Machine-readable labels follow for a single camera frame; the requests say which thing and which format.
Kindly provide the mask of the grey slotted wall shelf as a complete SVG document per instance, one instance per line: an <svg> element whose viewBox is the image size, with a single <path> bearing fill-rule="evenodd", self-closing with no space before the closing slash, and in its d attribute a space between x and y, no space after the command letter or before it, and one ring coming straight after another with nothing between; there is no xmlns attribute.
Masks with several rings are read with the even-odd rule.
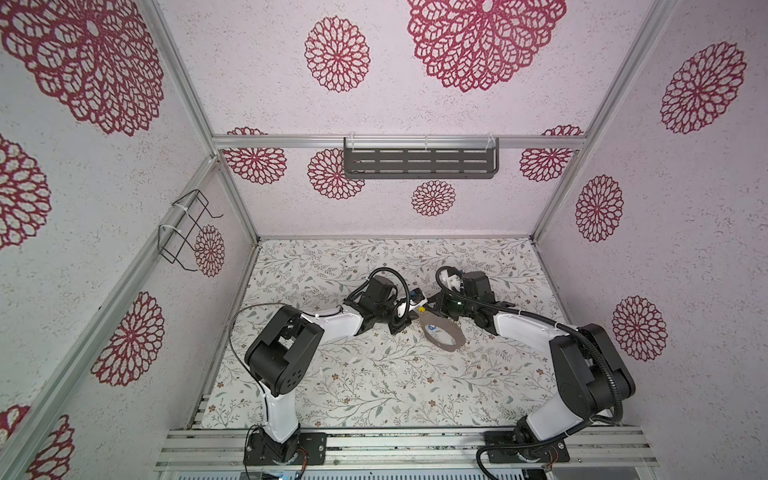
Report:
<svg viewBox="0 0 768 480"><path fill-rule="evenodd" d="M499 149L374 148L343 143L344 174L354 180L489 180L499 171Z"/></svg>

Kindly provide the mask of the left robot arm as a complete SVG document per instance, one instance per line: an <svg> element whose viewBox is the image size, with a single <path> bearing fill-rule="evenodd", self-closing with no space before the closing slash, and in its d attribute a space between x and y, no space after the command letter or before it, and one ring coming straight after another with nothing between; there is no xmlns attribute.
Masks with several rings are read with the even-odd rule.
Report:
<svg viewBox="0 0 768 480"><path fill-rule="evenodd" d="M243 363L262 392L263 424L249 434L247 448L261 461L287 464L301 453L301 427L294 390L307 375L318 347L359 336L377 324L402 332L426 304L419 288L389 267L369 274L339 306L307 313L282 305L245 352Z"/></svg>

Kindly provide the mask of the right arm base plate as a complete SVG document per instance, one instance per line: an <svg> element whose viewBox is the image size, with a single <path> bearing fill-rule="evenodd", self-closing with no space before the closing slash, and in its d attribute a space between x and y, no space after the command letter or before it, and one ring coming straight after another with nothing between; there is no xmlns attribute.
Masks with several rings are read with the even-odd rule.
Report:
<svg viewBox="0 0 768 480"><path fill-rule="evenodd" d="M535 443L524 435L514 431L488 431L483 434L487 455L492 464L502 463L566 463L571 460L563 441L548 443L535 448L527 444Z"/></svg>

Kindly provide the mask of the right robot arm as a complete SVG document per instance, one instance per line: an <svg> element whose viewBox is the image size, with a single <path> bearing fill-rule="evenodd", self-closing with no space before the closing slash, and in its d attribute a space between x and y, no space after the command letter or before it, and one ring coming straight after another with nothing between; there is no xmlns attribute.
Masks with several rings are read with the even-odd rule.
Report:
<svg viewBox="0 0 768 480"><path fill-rule="evenodd" d="M499 301L481 271L441 267L435 280L439 292L430 301L442 315L468 318L493 336L550 357L557 393L518 422L513 445L543 447L595 423L621 423L624 401L635 394L636 385L603 327L572 326Z"/></svg>

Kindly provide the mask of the aluminium front rail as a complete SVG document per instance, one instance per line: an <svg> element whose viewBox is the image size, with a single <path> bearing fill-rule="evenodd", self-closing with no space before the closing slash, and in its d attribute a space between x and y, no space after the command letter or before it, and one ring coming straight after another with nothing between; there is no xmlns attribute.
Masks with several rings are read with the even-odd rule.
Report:
<svg viewBox="0 0 768 480"><path fill-rule="evenodd" d="M486 435L500 427L432 428L307 428L322 443L306 450L324 459L331 470L364 469L473 469L476 451ZM246 452L245 430L172 430L167 434L153 472L239 471ZM566 454L545 453L538 462L492 463L487 468L637 467L659 465L649 441L638 427L590 427L560 442Z"/></svg>

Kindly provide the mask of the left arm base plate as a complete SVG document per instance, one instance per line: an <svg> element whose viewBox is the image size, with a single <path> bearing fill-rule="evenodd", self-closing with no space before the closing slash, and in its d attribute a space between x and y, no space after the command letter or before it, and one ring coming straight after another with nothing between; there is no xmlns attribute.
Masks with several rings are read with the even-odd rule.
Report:
<svg viewBox="0 0 768 480"><path fill-rule="evenodd" d="M327 440L326 433L298 432L278 443L259 427L247 436L243 463L248 467L323 465Z"/></svg>

